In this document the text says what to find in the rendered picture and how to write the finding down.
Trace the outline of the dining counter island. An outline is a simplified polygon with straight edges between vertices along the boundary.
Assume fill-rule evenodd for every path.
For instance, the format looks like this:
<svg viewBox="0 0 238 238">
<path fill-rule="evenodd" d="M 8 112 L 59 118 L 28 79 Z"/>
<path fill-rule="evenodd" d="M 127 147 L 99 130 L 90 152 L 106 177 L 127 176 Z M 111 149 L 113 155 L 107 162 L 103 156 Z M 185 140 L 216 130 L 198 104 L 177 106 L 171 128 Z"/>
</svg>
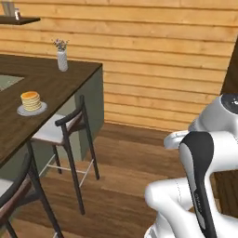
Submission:
<svg viewBox="0 0 238 238">
<path fill-rule="evenodd" d="M 19 82 L 0 92 L 0 178 L 12 180 L 20 171 L 25 142 L 53 114 L 66 115 L 85 97 L 91 133 L 97 135 L 104 122 L 102 65 L 68 62 L 61 72 L 54 59 L 0 54 L 0 75 L 15 76 Z M 47 104 L 45 112 L 31 117 L 17 114 L 20 95 L 36 91 Z"/>
</svg>

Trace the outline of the dark wooden bar stool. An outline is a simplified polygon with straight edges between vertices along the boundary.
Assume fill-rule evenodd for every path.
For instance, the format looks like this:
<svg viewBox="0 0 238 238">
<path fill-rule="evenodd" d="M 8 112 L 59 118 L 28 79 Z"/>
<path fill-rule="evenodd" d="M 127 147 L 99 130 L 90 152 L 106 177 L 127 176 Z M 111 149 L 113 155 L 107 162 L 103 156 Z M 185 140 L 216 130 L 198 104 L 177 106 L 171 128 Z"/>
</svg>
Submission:
<svg viewBox="0 0 238 238">
<path fill-rule="evenodd" d="M 30 141 L 27 142 L 27 149 L 28 152 L 15 180 L 0 179 L 0 229 L 5 227 L 11 238 L 19 238 L 11 226 L 10 217 L 18 207 L 40 200 L 55 230 L 55 235 L 64 238 L 42 188 Z"/>
<path fill-rule="evenodd" d="M 70 135 L 74 132 L 85 130 L 86 137 L 91 154 L 91 162 L 85 171 L 79 171 L 75 168 L 73 159 L 73 150 L 70 143 Z M 46 167 L 56 168 L 61 174 L 63 170 L 70 171 L 73 176 L 73 185 L 76 193 L 77 202 L 82 215 L 86 213 L 81 186 L 84 183 L 86 175 L 91 166 L 94 166 L 96 179 L 99 179 L 99 168 L 97 157 L 94 150 L 93 139 L 91 135 L 85 97 L 80 96 L 79 104 L 75 110 L 68 115 L 54 114 L 32 137 L 33 141 L 43 141 L 49 143 L 53 149 L 53 156 L 46 164 Z M 66 151 L 70 167 L 62 167 L 57 147 L 61 146 Z"/>
</svg>

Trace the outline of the white vase with flowers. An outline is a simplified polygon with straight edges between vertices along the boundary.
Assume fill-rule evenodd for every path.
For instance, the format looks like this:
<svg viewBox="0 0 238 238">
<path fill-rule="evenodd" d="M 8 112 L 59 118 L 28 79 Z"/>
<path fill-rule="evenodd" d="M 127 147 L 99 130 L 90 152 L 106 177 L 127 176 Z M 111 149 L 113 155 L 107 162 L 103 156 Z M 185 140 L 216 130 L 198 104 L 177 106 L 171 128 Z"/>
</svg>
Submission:
<svg viewBox="0 0 238 238">
<path fill-rule="evenodd" d="M 53 45 L 57 48 L 59 70 L 62 72 L 66 72 L 68 70 L 67 44 L 67 41 L 60 40 L 59 38 L 53 41 Z"/>
</svg>

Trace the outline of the stack of pancakes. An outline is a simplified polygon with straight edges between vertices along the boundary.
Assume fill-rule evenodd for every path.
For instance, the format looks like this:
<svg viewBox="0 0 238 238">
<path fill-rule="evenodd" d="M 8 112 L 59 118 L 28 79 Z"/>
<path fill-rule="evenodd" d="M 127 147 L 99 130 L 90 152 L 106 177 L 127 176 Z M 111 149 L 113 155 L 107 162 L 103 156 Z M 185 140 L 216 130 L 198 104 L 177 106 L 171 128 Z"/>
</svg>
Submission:
<svg viewBox="0 0 238 238">
<path fill-rule="evenodd" d="M 36 91 L 27 91 L 20 95 L 23 108 L 32 112 L 41 108 L 40 96 Z"/>
</svg>

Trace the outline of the grey round plate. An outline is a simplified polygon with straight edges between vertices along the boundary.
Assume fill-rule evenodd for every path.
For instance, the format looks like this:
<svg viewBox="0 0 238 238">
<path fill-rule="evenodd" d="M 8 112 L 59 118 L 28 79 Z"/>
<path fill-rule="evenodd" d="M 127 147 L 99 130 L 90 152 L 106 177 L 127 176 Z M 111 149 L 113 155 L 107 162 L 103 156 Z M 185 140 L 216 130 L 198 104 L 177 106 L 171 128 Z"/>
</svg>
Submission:
<svg viewBox="0 0 238 238">
<path fill-rule="evenodd" d="M 41 114 L 45 112 L 47 109 L 47 104 L 45 102 L 41 102 L 41 107 L 35 111 L 26 111 L 22 105 L 17 109 L 17 113 L 22 116 L 35 116 L 37 114 Z"/>
</svg>

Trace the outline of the grey inset sink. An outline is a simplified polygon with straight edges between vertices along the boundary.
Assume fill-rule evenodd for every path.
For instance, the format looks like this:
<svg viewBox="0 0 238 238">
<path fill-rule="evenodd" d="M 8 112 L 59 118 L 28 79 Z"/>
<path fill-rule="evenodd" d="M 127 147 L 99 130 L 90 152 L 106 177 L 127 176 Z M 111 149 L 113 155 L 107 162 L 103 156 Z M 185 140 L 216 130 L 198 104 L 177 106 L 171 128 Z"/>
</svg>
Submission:
<svg viewBox="0 0 238 238">
<path fill-rule="evenodd" d="M 20 80 L 22 80 L 22 77 L 20 76 L 0 75 L 0 91 L 9 88 Z"/>
</svg>

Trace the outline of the dark wooden cabinet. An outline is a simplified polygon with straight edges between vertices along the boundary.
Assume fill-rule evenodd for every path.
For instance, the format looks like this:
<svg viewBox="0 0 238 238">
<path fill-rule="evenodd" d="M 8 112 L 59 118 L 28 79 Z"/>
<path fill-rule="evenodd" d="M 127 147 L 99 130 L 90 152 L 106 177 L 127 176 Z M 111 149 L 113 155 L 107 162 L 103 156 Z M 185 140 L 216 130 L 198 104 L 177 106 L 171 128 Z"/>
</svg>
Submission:
<svg viewBox="0 0 238 238">
<path fill-rule="evenodd" d="M 220 93 L 238 93 L 238 37 L 231 54 L 229 67 Z"/>
</svg>

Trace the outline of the pale grey canister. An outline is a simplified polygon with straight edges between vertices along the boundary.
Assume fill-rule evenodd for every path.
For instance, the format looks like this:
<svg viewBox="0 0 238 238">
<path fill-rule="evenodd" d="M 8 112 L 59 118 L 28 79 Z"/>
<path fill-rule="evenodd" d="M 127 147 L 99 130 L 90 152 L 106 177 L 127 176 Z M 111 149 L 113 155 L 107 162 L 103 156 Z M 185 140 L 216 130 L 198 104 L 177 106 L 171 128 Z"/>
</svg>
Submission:
<svg viewBox="0 0 238 238">
<path fill-rule="evenodd" d="M 15 16 L 15 5 L 12 0 L 2 0 L 1 1 L 2 7 L 4 9 L 4 13 L 8 17 Z"/>
</svg>

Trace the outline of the dark wooden wall shelf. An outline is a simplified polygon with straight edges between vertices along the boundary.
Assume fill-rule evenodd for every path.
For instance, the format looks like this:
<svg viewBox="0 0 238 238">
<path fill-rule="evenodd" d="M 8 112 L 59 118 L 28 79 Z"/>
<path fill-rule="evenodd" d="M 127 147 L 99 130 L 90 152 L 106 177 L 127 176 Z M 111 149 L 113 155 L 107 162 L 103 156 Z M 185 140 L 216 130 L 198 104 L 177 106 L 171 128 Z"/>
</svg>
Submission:
<svg viewBox="0 0 238 238">
<path fill-rule="evenodd" d="M 18 20 L 15 17 L 0 16 L 0 24 L 6 25 L 24 25 L 39 21 L 40 18 L 21 17 Z"/>
</svg>

